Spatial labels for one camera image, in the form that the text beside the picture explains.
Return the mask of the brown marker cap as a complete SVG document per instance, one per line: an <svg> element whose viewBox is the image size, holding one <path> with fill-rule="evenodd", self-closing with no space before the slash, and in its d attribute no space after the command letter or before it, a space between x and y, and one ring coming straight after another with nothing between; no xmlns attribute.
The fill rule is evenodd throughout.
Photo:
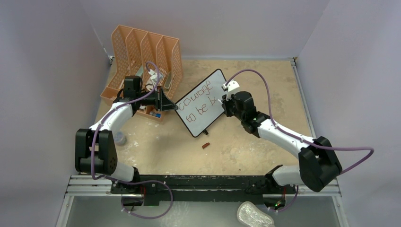
<svg viewBox="0 0 401 227"><path fill-rule="evenodd" d="M202 145L202 148L205 149L206 147L208 147L210 145L210 143L205 143L204 145Z"/></svg>

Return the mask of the black framed whiteboard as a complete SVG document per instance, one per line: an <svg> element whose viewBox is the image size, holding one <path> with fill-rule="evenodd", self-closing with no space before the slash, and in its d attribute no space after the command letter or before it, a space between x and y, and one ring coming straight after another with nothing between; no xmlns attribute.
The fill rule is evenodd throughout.
<svg viewBox="0 0 401 227"><path fill-rule="evenodd" d="M221 87L226 81L223 71L216 69L176 102L175 112L193 137L201 135L223 113L219 101L226 94Z"/></svg>

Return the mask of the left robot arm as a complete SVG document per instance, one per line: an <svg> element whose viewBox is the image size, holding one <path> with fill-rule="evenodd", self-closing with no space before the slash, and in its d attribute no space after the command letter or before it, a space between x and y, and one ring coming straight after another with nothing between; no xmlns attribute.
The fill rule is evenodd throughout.
<svg viewBox="0 0 401 227"><path fill-rule="evenodd" d="M94 180L107 177L120 181L128 193L140 190L139 171L118 160L114 135L141 106L153 106L157 111L178 109L161 87L145 92L141 86L141 77L127 76L111 109L96 124L79 129L75 135L75 169L92 175Z"/></svg>

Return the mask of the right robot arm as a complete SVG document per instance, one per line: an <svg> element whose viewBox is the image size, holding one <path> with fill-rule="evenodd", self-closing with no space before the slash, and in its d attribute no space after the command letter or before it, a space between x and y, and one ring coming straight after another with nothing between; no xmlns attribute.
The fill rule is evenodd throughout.
<svg viewBox="0 0 401 227"><path fill-rule="evenodd" d="M320 192L342 173L340 161L327 138L301 136L297 140L286 135L287 128L280 131L280 124L273 124L270 116L257 111L249 92L240 91L231 97L223 95L221 103L224 114L236 117L247 133L278 145L298 159L297 165L278 165L266 174L265 185L270 192L278 192L290 184L303 184L313 192Z"/></svg>

